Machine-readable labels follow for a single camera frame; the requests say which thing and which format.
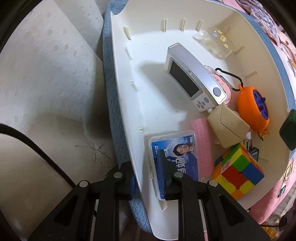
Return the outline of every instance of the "metal screw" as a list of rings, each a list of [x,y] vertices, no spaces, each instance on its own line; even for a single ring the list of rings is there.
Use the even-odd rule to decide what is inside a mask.
[[[209,184],[210,184],[212,187],[216,187],[216,186],[218,186],[218,183],[217,183],[217,181],[215,181],[215,180],[211,180],[211,181],[209,182]]]
[[[175,172],[174,173],[174,176],[175,177],[182,177],[183,176],[183,173],[182,172]]]
[[[85,188],[85,187],[87,187],[88,184],[89,183],[87,181],[82,181],[82,182],[79,183],[79,186],[82,187],[82,188]]]
[[[122,173],[121,172],[116,172],[113,175],[115,178],[121,178],[122,177]]]

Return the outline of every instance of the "black hair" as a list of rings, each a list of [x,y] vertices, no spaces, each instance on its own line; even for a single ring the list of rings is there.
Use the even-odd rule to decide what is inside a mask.
[[[183,155],[183,154],[181,154],[181,153],[179,153],[179,152],[177,151],[177,148],[178,148],[179,146],[181,146],[181,145],[184,145],[184,144],[178,144],[178,145],[176,145],[175,148],[174,148],[174,150],[173,150],[173,153],[174,153],[176,156],[182,156],[182,155]]]

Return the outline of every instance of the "white plastic bin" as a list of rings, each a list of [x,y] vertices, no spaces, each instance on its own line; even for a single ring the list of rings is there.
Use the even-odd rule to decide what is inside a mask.
[[[166,202],[164,207],[155,195],[148,140],[155,135],[191,129],[192,120],[208,114],[198,112],[164,71],[167,48],[176,42],[202,64],[240,76],[245,86],[256,87],[266,97],[271,134],[263,142],[255,135],[253,138],[254,146],[260,149],[259,164],[265,177],[239,200],[245,209],[251,207],[286,170],[290,151],[281,140],[279,129],[289,112],[288,102],[295,103],[287,73],[265,33],[262,34],[259,26],[253,27],[238,11],[205,0],[129,0],[120,14],[111,15],[121,114],[153,234],[163,240],[177,239],[178,209],[177,201]],[[225,60],[215,58],[192,37],[201,22],[200,31],[213,26],[227,31],[235,51]],[[237,86],[236,79],[226,75],[225,78]],[[212,152],[215,160],[223,148],[213,144]]]

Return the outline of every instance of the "rubik's cube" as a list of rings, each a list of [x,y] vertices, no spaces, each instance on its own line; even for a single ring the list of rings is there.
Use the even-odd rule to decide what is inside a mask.
[[[262,169],[242,143],[226,150],[215,165],[212,180],[216,180],[235,200],[264,177]]]

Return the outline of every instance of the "purple patterned cloth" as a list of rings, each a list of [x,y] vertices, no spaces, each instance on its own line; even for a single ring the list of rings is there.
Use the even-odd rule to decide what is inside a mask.
[[[269,13],[263,8],[262,4],[256,0],[236,0],[236,2],[250,14],[263,31],[281,48],[277,25]]]

